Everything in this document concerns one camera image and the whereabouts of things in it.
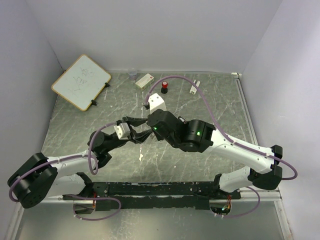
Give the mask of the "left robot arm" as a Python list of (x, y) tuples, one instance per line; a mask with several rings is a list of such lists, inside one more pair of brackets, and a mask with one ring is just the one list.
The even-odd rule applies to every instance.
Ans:
[(135, 127), (147, 122), (146, 118), (125, 116), (94, 131), (88, 149), (65, 156), (46, 157), (33, 154), (7, 181), (9, 198), (29, 209), (45, 198), (59, 195), (76, 195), (89, 199), (94, 192), (93, 183), (86, 171), (97, 175), (112, 158), (110, 151), (128, 142), (143, 143), (151, 130), (136, 132)]

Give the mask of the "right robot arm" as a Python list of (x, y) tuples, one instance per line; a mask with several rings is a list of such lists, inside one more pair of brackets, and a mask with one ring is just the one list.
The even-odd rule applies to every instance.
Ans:
[(255, 186), (274, 190), (282, 180), (283, 169), (274, 160), (272, 148), (261, 147), (235, 137), (227, 139), (212, 124), (193, 119), (183, 121), (171, 112), (157, 109), (147, 117), (157, 140), (188, 153), (213, 152), (244, 165), (243, 168), (216, 177), (212, 193), (223, 199), (229, 193)]

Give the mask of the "black key fob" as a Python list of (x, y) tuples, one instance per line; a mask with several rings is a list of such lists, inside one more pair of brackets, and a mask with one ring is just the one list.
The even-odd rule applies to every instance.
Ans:
[(183, 117), (179, 116), (178, 119), (179, 119), (181, 122), (183, 122), (184, 124), (186, 123), (186, 120), (185, 120)]

